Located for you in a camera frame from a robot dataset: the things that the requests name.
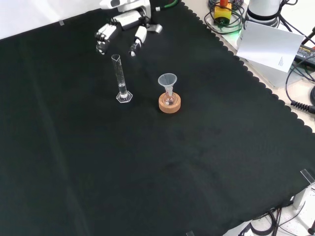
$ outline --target black cable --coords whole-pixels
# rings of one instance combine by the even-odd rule
[[[210,4],[211,1],[213,1],[213,0],[209,0],[210,12],[209,12],[207,15],[205,15],[205,17],[204,17],[204,22],[205,22],[206,25],[209,27],[209,29],[211,29],[211,31],[213,31],[213,32],[215,32],[215,33],[217,33],[217,34],[221,34],[221,35],[226,35],[226,34],[231,34],[231,33],[239,32],[239,31],[242,29],[242,27],[241,27],[240,25],[243,24],[244,21],[245,21],[245,19],[244,19],[244,17],[243,17],[243,14],[244,14],[244,12],[245,12],[245,9],[240,5],[240,4],[243,4],[242,1],[240,2],[240,0],[235,0],[234,2],[232,2],[232,3],[231,3],[231,4],[232,4],[232,9],[230,9],[230,8],[228,8],[228,7],[225,7],[225,6],[220,6],[219,3]],[[232,23],[228,23],[228,24],[222,24],[221,22],[217,21],[217,20],[214,18],[214,16],[213,16],[213,12],[214,12],[216,6],[231,11],[231,12],[232,12],[232,15],[237,16],[237,17],[236,17],[236,20],[233,21]],[[237,30],[232,30],[232,31],[229,31],[229,32],[219,32],[219,31],[217,31],[217,29],[215,29],[212,25],[210,25],[210,24],[207,22],[207,16],[209,16],[209,15],[210,15],[211,18],[213,19],[213,22],[216,23],[216,24],[218,24],[219,27],[221,27],[221,28],[235,28],[235,27],[238,27],[238,29],[237,29]]]
[[[279,208],[279,212],[277,214],[277,225],[275,226],[275,229],[272,233],[272,236],[276,236],[277,232],[278,232],[278,227],[279,227],[279,223],[280,223],[280,219],[281,219],[281,213],[282,213],[282,207]]]
[[[312,33],[309,34],[308,38],[313,38],[315,36],[315,27],[312,29]],[[306,38],[303,40],[302,44],[306,44],[309,40]]]
[[[271,234],[271,233],[274,231],[274,229],[275,229],[275,227],[276,227],[276,225],[277,225],[277,221],[276,221],[275,216],[273,215],[272,211],[268,211],[268,215],[269,215],[270,218],[271,218],[271,226],[270,226],[270,228],[267,229],[267,230],[264,230],[264,231],[256,230],[256,229],[252,226],[252,224],[250,223],[251,230],[252,230],[252,232],[253,232],[254,234],[259,235],[259,236],[267,236],[267,235]]]
[[[276,28],[279,28],[279,25],[280,25],[280,18],[278,16],[278,24],[277,24],[277,27]]]
[[[299,210],[299,212],[298,212],[293,218],[291,218],[291,219],[289,219],[289,220],[283,222],[283,223],[280,224],[279,226],[282,226],[282,225],[284,225],[284,224],[290,222],[290,221],[293,220],[294,218],[296,218],[296,217],[301,213],[301,211],[303,210],[303,208],[304,208],[304,206],[305,206],[305,203],[306,203],[306,202],[304,202],[304,204],[303,204],[303,206],[301,207],[301,209]]]
[[[294,6],[295,4],[297,4],[298,0],[295,0],[295,3],[288,3],[288,2],[289,2],[289,0],[285,0],[285,1],[283,1],[283,3],[284,3],[285,5],[291,5],[291,6]]]
[[[238,236],[244,236],[245,235],[245,229],[243,229],[239,234]]]
[[[312,75],[310,74],[310,72],[307,70],[307,66],[306,65],[304,65],[304,70],[305,70],[305,72],[308,74],[308,76],[312,79],[312,81],[314,81],[315,82],[315,80],[314,80],[314,78],[312,77]]]
[[[296,69],[296,67],[298,67],[300,64],[302,64],[303,62],[311,59],[311,58],[315,58],[315,55],[314,56],[310,56],[310,57],[307,57],[307,58],[304,58],[303,60],[301,60],[299,63],[297,63],[296,65],[293,66],[293,68],[291,69],[290,73],[288,74],[287,78],[286,78],[286,82],[285,82],[285,93],[288,97],[288,99],[291,101],[291,106],[294,106],[300,110],[303,110],[303,111],[306,111],[306,112],[309,112],[309,113],[312,113],[312,114],[315,114],[315,106],[310,106],[310,105],[306,105],[306,104],[303,104],[303,103],[300,103],[300,102],[296,102],[294,100],[292,100],[289,96],[289,93],[287,91],[287,82],[290,78],[290,75],[292,74],[292,72]]]
[[[303,208],[304,208],[304,206],[305,206],[305,203],[306,203],[306,202],[304,202],[303,206],[301,207],[301,209],[299,210],[299,212],[298,212],[294,217],[292,217],[291,219],[289,219],[289,220],[287,220],[287,221],[285,221],[285,222],[283,222],[283,223],[281,223],[281,224],[280,224],[280,220],[281,220],[282,208],[270,210],[268,213],[264,214],[263,216],[266,217],[267,215],[269,215],[269,216],[271,217],[271,220],[272,220],[272,222],[271,222],[271,224],[272,224],[271,227],[270,227],[268,230],[266,230],[266,231],[258,231],[258,230],[256,230],[255,228],[253,228],[252,225],[251,225],[251,230],[252,230],[252,232],[253,232],[254,234],[256,234],[256,235],[259,235],[259,236],[266,236],[266,233],[268,233],[268,234],[272,233],[272,236],[276,236],[276,235],[277,235],[277,232],[278,232],[278,227],[279,227],[279,228],[281,228],[282,230],[286,231],[287,233],[289,233],[289,234],[291,234],[291,235],[293,235],[293,236],[298,236],[298,235],[295,235],[295,234],[293,234],[293,233],[291,233],[291,232],[285,230],[285,229],[282,228],[281,226],[284,225],[284,224],[286,224],[286,223],[288,223],[288,222],[290,222],[291,220],[295,219],[295,218],[301,213],[301,211],[303,210]],[[276,210],[278,211],[278,212],[277,212],[277,219],[275,219],[275,217],[274,217],[274,215],[273,215],[273,212],[275,212]]]
[[[291,25],[285,18],[283,18],[283,16],[280,14],[281,17],[281,22],[284,24],[288,24],[289,26],[291,26],[292,28],[294,28],[296,31],[298,31],[301,35],[303,35],[304,37],[306,37],[309,41],[311,41],[314,45],[315,45],[315,42],[313,40],[311,40],[310,38],[308,38],[305,34],[303,34],[301,31],[299,31],[296,27],[294,27],[293,25]]]
[[[285,22],[285,19],[282,17],[282,15],[279,15],[279,19],[281,20],[282,24],[287,28],[288,31],[292,32],[291,28],[287,25]]]
[[[305,74],[303,74],[298,68],[296,68],[295,69],[296,71],[295,71],[295,73],[297,73],[298,75],[300,75],[300,76],[303,76],[305,79],[307,79],[307,80],[309,80],[309,81],[311,81],[311,82],[315,82],[315,80],[314,80],[314,78],[311,76],[310,78],[309,77],[307,77]]]

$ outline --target glass cylinder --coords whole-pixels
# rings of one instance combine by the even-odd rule
[[[127,87],[126,87],[122,62],[120,60],[120,55],[118,55],[118,54],[112,55],[112,62],[114,65],[115,75],[117,78],[118,89],[119,89],[119,93],[116,96],[116,99],[120,103],[129,102],[132,99],[132,94],[127,90]]]

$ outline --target red cap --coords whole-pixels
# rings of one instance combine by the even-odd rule
[[[227,6],[228,0],[220,0],[220,6]]]

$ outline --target power cord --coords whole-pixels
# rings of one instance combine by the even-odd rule
[[[291,5],[291,6],[294,6],[295,4],[297,4],[298,0],[295,0],[295,3],[288,3],[290,0],[283,0],[282,1],[282,4],[283,5]]]
[[[313,106],[315,106],[315,86],[311,91],[310,100],[311,100],[311,103],[313,104]]]
[[[232,4],[232,9],[230,9],[228,7],[225,7],[225,6],[220,6],[220,3],[218,3],[216,0],[209,0],[208,1],[210,12],[207,15],[205,15],[204,22],[206,23],[208,28],[211,29],[211,31],[213,31],[213,32],[215,32],[217,34],[226,35],[226,34],[232,34],[232,33],[239,32],[242,29],[242,25],[245,22],[245,19],[243,17],[245,9],[242,7],[242,5],[244,3],[244,0],[234,0],[234,1],[231,1],[230,3]],[[222,22],[217,21],[214,18],[214,16],[213,16],[213,12],[214,12],[216,6],[231,11],[232,15],[236,16],[236,20],[233,21],[232,23],[228,23],[228,24],[224,24]],[[238,29],[237,30],[232,30],[232,31],[229,31],[229,32],[218,31],[216,28],[214,28],[212,25],[210,25],[207,22],[207,17],[209,15],[213,19],[213,22],[218,24],[219,28],[235,28],[235,27],[238,27]]]
[[[309,112],[311,114],[315,114],[315,106],[310,106],[310,105],[306,105],[306,104],[303,104],[303,103],[300,103],[300,102],[296,102],[294,100],[291,99],[291,97],[289,96],[289,93],[287,91],[287,82],[290,78],[290,75],[292,74],[292,72],[300,65],[302,64],[303,62],[305,62],[306,60],[309,60],[311,58],[315,58],[315,56],[311,56],[311,57],[307,57],[307,58],[304,58],[303,60],[301,60],[299,63],[297,63],[296,65],[293,66],[293,68],[291,69],[290,73],[288,74],[287,78],[286,78],[286,82],[285,82],[285,92],[286,92],[286,95],[288,97],[288,99],[291,101],[291,106],[294,106],[300,110],[303,110],[303,111],[306,111],[306,112]],[[311,78],[308,78],[308,80],[312,81],[312,82],[315,82],[315,80],[311,77]]]
[[[284,26],[290,31],[292,32],[292,30],[290,29],[290,27],[292,27],[293,29],[295,29],[296,31],[298,31],[301,35],[303,35],[306,39],[308,39],[309,41],[311,41],[314,45],[315,42],[313,40],[311,40],[309,37],[307,37],[305,34],[303,34],[301,31],[299,31],[296,27],[294,27],[293,25],[291,25],[285,18],[283,18],[283,16],[280,14],[279,18],[281,20],[281,22],[284,24]]]
[[[256,235],[259,235],[259,236],[266,236],[266,233],[268,233],[268,234],[271,234],[271,233],[272,233],[272,236],[276,236],[276,235],[277,235],[277,232],[278,232],[278,228],[281,228],[282,230],[284,230],[284,231],[287,232],[288,234],[291,234],[291,235],[293,235],[293,236],[298,236],[298,235],[295,235],[295,234],[293,234],[293,233],[291,233],[291,232],[285,230],[285,229],[284,229],[283,227],[281,227],[281,226],[284,225],[284,224],[286,224],[286,223],[288,223],[288,222],[290,222],[290,221],[292,221],[293,219],[295,219],[295,218],[301,213],[301,211],[303,210],[303,208],[304,208],[304,206],[305,206],[305,203],[306,203],[306,202],[304,202],[303,206],[301,207],[301,209],[299,210],[299,212],[298,212],[294,217],[292,217],[291,219],[289,219],[289,220],[287,220],[287,221],[285,221],[285,222],[283,222],[283,223],[281,223],[281,224],[280,224],[280,220],[281,220],[282,207],[280,207],[279,209],[272,209],[272,210],[270,210],[270,211],[267,212],[266,214],[262,215],[261,217],[258,217],[258,218],[256,218],[256,219],[254,219],[254,220],[258,220],[258,219],[264,218],[264,217],[266,217],[266,216],[269,215],[269,216],[271,217],[271,220],[272,220],[272,222],[271,222],[271,227],[270,227],[269,229],[265,230],[265,231],[258,231],[258,230],[256,230],[256,229],[252,226],[252,224],[250,224],[250,225],[251,225],[251,230],[252,230],[252,232],[253,232],[254,234],[256,234]],[[277,218],[275,218],[275,216],[273,215],[273,213],[274,213],[275,211],[277,211]]]

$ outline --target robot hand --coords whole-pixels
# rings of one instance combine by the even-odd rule
[[[130,47],[129,54],[134,57],[136,56],[136,53],[140,50],[142,47],[144,41],[146,40],[147,37],[147,28],[143,26],[139,26],[137,33],[135,35],[135,41],[133,45]]]
[[[119,24],[106,24],[100,28],[95,34],[95,38],[97,39],[96,51],[104,55],[107,52],[111,40],[113,40],[121,31],[122,28]]]

